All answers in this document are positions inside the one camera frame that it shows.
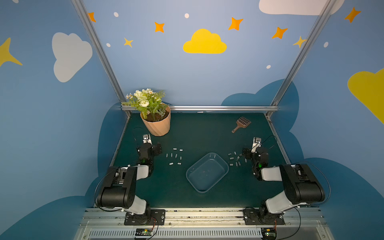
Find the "teal plastic storage box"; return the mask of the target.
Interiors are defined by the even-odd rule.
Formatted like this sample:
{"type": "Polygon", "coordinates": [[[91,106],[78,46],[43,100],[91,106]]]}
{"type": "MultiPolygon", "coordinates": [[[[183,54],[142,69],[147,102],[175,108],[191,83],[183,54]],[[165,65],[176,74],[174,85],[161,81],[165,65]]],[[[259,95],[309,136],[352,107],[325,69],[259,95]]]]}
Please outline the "teal plastic storage box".
{"type": "Polygon", "coordinates": [[[186,179],[200,194],[207,193],[229,172],[229,164],[216,153],[208,153],[186,171],[186,179]]]}

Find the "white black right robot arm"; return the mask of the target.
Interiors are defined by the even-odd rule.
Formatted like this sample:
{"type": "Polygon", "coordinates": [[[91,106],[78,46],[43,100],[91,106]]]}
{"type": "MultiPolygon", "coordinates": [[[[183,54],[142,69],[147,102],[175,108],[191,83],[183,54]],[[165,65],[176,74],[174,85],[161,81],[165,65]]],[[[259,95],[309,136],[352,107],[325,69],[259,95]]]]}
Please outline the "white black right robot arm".
{"type": "Polygon", "coordinates": [[[262,201],[259,215],[279,215],[301,205],[322,202],[324,188],[307,164],[285,164],[269,167],[268,149],[262,139],[254,137],[252,147],[243,149],[245,159],[252,161],[252,173],[259,181],[282,182],[284,190],[262,201]]]}

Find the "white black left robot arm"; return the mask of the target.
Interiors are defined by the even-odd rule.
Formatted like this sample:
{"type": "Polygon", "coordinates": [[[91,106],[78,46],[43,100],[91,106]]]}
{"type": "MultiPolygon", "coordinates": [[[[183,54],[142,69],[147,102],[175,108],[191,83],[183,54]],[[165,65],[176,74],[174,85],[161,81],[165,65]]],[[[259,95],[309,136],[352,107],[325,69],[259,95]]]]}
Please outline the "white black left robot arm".
{"type": "Polygon", "coordinates": [[[162,153],[162,146],[153,145],[151,136],[146,134],[137,151],[139,158],[135,166],[110,167],[98,183],[94,196],[97,208],[105,212],[123,210],[129,217],[150,218],[149,203],[136,195],[136,187],[137,181],[152,175],[154,159],[162,153]]]}

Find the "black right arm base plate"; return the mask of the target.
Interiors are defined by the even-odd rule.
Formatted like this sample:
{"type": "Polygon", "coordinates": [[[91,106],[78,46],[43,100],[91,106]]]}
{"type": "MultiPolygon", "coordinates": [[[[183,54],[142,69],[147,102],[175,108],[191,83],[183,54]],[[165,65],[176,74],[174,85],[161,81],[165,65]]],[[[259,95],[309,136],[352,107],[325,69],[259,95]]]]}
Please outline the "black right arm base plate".
{"type": "Polygon", "coordinates": [[[243,216],[246,225],[285,225],[282,214],[271,214],[264,209],[245,208],[243,216]]]}

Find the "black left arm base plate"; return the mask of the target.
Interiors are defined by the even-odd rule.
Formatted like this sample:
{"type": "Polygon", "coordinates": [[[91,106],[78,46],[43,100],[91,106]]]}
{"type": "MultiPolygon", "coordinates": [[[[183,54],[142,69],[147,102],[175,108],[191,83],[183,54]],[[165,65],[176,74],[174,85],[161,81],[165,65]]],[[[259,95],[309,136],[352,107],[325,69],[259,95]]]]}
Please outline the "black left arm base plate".
{"type": "Polygon", "coordinates": [[[166,210],[154,209],[146,211],[143,215],[126,213],[125,226],[149,226],[156,223],[158,226],[165,224],[166,210]]]}

